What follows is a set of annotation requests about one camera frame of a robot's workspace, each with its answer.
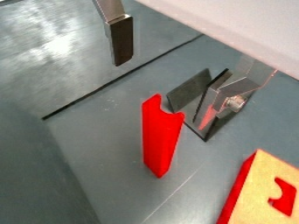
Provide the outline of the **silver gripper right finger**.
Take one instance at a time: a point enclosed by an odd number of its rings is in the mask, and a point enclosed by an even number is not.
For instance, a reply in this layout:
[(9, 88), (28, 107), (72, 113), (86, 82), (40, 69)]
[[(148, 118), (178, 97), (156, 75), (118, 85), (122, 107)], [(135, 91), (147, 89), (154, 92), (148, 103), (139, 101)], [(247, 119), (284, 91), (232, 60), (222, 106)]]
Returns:
[(227, 69), (207, 86), (192, 118), (196, 129), (206, 130), (226, 109), (239, 112), (247, 98), (268, 83), (275, 74), (275, 68), (242, 55), (235, 69)]

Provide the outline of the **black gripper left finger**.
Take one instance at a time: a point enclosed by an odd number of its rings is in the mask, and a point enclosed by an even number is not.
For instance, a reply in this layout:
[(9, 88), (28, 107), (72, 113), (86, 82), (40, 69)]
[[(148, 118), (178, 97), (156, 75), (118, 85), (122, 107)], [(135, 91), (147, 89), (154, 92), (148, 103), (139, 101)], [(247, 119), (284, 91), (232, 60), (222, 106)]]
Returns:
[(92, 0), (103, 19), (116, 67), (134, 56), (134, 18), (126, 14), (122, 0)]

